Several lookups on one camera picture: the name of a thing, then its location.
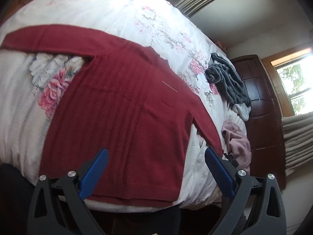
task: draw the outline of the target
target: dark pants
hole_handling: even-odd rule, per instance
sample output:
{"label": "dark pants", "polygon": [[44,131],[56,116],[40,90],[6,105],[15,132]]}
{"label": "dark pants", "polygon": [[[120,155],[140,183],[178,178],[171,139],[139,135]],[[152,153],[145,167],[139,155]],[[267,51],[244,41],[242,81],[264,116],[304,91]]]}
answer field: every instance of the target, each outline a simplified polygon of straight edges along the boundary
{"label": "dark pants", "polygon": [[[0,165],[0,234],[24,235],[27,231],[27,216],[34,186],[13,166]],[[178,206],[155,213],[112,214],[92,211],[93,216],[106,233],[120,234],[129,231],[121,220],[136,223],[132,234],[138,235],[177,235],[181,213]]]}

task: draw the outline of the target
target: headboard panel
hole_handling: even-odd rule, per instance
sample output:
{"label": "headboard panel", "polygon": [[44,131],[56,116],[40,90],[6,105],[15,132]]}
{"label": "headboard panel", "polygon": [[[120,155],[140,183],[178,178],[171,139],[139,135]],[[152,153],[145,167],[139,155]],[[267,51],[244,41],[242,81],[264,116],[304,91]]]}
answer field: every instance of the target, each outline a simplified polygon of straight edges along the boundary
{"label": "headboard panel", "polygon": [[285,147],[281,111],[270,80],[257,55],[231,60],[251,98],[251,113],[245,123],[251,144],[251,175],[273,173],[281,189],[286,187]]}

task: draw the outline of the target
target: red sweater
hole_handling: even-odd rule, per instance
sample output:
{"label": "red sweater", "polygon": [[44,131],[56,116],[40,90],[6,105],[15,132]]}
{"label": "red sweater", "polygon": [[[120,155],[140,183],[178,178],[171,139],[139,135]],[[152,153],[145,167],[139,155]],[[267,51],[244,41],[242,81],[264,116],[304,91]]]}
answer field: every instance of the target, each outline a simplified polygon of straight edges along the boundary
{"label": "red sweater", "polygon": [[180,193],[192,123],[223,153],[201,99],[151,47],[98,30],[44,25],[8,34],[1,48],[87,58],[56,109],[40,174],[63,176],[105,147],[109,164],[91,199],[170,206]]}

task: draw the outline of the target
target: window pane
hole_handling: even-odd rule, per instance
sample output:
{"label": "window pane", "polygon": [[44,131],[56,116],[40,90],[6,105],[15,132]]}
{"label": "window pane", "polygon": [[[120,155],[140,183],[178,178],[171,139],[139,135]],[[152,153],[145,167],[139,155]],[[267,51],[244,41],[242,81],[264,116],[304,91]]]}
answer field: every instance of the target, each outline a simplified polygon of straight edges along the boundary
{"label": "window pane", "polygon": [[277,70],[295,114],[313,111],[313,55]]}

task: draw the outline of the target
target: pink garment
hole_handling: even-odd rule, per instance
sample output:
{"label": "pink garment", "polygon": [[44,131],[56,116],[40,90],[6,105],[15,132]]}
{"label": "pink garment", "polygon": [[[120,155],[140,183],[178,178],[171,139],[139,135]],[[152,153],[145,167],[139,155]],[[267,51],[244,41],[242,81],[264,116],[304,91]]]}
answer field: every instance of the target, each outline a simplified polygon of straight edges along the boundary
{"label": "pink garment", "polygon": [[250,142],[232,120],[223,123],[222,135],[225,138],[228,154],[232,154],[237,160],[239,168],[250,174],[251,148]]}

